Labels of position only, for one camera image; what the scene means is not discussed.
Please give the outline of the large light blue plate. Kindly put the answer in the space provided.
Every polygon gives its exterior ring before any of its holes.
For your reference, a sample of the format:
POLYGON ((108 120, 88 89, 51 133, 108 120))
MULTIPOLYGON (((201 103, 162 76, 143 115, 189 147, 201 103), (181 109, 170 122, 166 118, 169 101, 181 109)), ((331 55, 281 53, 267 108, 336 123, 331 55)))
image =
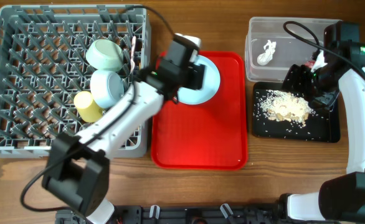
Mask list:
POLYGON ((178 90, 178 100, 186 105, 199 105, 209 101, 220 87, 220 73, 213 61, 205 56, 199 55, 195 65, 205 66, 202 88, 192 90, 180 88, 178 90))

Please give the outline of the white plastic wrapper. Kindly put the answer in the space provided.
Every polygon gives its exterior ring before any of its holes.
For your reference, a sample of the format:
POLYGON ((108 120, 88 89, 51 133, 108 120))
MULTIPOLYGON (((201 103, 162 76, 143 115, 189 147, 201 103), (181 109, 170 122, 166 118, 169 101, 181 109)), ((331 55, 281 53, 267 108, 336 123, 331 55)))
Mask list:
POLYGON ((267 65, 272 59, 275 53, 277 43, 267 40, 267 43, 263 46, 264 53, 257 57, 257 63, 261 66, 267 65))

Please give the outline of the small light blue bowl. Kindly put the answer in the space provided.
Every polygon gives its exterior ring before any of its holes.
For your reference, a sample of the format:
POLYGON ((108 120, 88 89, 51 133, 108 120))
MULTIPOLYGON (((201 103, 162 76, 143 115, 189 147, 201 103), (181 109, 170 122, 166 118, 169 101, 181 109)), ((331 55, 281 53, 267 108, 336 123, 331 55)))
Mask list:
POLYGON ((116 72, 96 70, 90 79, 90 91, 96 104, 107 109, 120 101, 125 88, 122 79, 116 72))

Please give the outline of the mint green bowl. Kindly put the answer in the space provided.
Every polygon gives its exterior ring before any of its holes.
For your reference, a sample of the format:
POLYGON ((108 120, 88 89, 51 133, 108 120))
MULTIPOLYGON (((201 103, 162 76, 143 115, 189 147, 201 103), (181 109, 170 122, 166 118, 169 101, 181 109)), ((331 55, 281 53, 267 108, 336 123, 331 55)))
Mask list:
POLYGON ((106 39, 95 40, 89 46, 85 58, 97 70, 118 72, 124 64, 121 47, 106 39))

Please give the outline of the black tray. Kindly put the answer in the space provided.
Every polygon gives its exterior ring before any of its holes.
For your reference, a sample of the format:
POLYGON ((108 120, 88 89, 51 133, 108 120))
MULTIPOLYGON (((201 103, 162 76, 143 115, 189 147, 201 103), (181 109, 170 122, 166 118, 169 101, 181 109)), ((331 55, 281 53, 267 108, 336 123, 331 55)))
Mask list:
POLYGON ((338 101, 329 110, 315 110, 305 124, 294 121, 272 121, 260 104, 275 96, 281 83, 258 82, 253 90, 252 134, 258 137, 338 142, 341 137, 338 101))

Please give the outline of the clear plastic bin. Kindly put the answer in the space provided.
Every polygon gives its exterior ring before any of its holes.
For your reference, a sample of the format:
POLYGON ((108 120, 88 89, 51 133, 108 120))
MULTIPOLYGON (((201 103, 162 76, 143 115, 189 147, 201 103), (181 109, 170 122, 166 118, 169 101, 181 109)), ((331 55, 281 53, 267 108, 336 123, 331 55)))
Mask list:
POLYGON ((245 40, 245 69, 251 82, 277 82, 285 79, 293 64, 302 65, 311 61, 316 48, 292 37, 283 30, 286 21, 296 21, 311 30, 323 45, 324 29, 337 23, 336 19, 299 17, 252 17, 245 40), (266 65, 260 65, 257 58, 265 52, 267 42, 275 42, 273 58, 266 65))

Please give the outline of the red plastic tray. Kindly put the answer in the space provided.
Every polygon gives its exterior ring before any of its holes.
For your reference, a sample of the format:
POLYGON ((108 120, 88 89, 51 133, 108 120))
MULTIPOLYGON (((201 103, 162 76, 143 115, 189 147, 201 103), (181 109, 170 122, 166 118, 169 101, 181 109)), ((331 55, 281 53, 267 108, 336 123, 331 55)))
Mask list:
POLYGON ((153 117, 151 158, 164 169, 238 170, 248 159, 245 66, 235 52, 203 51, 220 73, 200 105, 168 102, 153 117))

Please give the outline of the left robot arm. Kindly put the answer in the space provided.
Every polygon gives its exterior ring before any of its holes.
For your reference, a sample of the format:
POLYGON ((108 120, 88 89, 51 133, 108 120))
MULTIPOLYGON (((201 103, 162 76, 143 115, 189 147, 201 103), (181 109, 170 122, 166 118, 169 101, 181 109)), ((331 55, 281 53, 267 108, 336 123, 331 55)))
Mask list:
POLYGON ((60 134, 50 150, 42 186, 89 223, 108 223, 115 207, 105 195, 110 161, 132 132, 165 102, 179 102, 181 87, 202 87, 204 66, 195 65, 201 40, 174 34, 158 62, 141 69, 122 99, 105 115, 71 137, 60 134))

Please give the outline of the white plastic fork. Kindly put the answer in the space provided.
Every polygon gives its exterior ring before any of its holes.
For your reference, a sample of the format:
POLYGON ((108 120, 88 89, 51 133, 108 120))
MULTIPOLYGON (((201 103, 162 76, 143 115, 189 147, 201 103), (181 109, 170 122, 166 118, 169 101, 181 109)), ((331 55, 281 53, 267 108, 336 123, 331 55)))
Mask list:
POLYGON ((130 73, 133 73, 135 69, 135 49, 136 49, 136 36, 133 36, 131 41, 131 52, 130 52, 130 73))

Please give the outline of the rice and food scraps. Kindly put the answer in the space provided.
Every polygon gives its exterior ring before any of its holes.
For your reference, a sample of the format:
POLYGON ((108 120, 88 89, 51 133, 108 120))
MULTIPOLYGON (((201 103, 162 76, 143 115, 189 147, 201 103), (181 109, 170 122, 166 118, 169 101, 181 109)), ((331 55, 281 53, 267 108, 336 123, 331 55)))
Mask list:
POLYGON ((255 103, 270 121, 297 124, 306 126, 306 121, 311 115, 315 115, 315 110, 308 106, 308 102, 298 96, 298 94, 284 92, 280 90, 259 90, 255 93, 255 103))

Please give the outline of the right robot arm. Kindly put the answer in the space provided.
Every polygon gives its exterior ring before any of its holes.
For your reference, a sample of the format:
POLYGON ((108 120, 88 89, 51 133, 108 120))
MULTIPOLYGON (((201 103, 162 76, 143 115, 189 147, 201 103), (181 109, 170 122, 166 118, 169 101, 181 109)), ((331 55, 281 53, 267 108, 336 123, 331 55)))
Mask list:
POLYGON ((314 109, 329 108, 343 97, 348 164, 345 175, 324 182, 317 192, 283 194, 278 216, 305 223, 365 223, 365 43, 357 24, 338 21, 325 28, 322 42, 311 45, 323 66, 291 66, 282 88, 301 93, 314 109))

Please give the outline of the grey dishwasher rack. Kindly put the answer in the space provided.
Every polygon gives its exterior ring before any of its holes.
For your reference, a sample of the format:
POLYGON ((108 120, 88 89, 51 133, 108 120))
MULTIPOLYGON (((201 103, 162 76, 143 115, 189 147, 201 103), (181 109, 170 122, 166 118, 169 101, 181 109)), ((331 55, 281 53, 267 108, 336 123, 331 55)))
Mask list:
POLYGON ((145 9, 123 4, 0 9, 0 158, 44 157, 58 134, 74 135, 88 126, 73 99, 90 88, 94 68, 85 54, 98 39, 121 47, 120 75, 126 82, 149 64, 151 26, 145 9))

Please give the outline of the yellow plastic cup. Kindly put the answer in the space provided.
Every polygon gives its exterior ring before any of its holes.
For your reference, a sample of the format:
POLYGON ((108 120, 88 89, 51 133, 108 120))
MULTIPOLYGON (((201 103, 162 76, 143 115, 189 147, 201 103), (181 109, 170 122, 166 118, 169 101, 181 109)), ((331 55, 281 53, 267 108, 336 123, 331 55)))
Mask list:
POLYGON ((80 117, 86 123, 95 123, 103 117, 102 108, 96 104, 93 95, 89 91, 78 92, 73 99, 73 103, 80 117))

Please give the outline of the red snack wrapper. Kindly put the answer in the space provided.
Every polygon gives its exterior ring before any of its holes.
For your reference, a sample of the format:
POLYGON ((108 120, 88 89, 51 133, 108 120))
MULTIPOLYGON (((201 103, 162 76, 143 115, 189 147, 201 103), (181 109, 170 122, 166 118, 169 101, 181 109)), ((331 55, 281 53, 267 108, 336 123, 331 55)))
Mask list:
POLYGON ((307 67, 309 67, 309 68, 313 68, 313 66, 314 66, 314 64, 315 64, 315 61, 308 61, 308 62, 306 62, 305 63, 305 66, 307 66, 307 67))

